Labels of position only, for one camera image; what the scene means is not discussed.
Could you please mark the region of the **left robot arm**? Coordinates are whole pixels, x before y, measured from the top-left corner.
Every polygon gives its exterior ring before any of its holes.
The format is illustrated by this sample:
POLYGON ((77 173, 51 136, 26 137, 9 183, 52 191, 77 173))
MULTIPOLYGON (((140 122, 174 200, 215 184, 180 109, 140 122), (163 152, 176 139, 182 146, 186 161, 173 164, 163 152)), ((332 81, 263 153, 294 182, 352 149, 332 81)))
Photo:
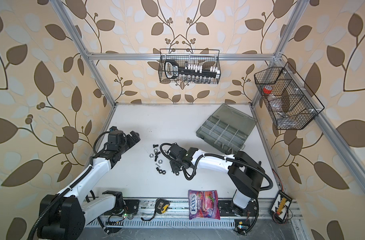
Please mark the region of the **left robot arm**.
POLYGON ((122 155, 140 142, 139 133, 126 135, 117 127, 105 132, 107 142, 89 160, 86 169, 67 187, 55 195, 45 196, 39 206, 39 216, 28 239, 76 240, 85 226, 108 212, 126 214, 129 207, 122 192, 105 191, 88 201, 94 186, 121 160, 122 155))

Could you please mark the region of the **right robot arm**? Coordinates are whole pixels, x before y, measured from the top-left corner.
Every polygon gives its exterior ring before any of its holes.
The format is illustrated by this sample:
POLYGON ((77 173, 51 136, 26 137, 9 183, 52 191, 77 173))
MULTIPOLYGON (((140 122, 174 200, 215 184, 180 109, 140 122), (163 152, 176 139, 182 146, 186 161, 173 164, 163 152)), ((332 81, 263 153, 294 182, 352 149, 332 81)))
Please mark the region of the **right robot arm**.
POLYGON ((159 148, 171 163, 172 172, 182 172, 188 181, 193 180, 198 169, 227 174, 236 187, 232 203, 240 209, 244 210, 250 201, 256 201, 261 191, 273 188, 273 181, 265 173, 261 163, 257 163, 243 151, 234 155, 219 155, 198 148, 186 150, 176 143, 163 143, 159 148))

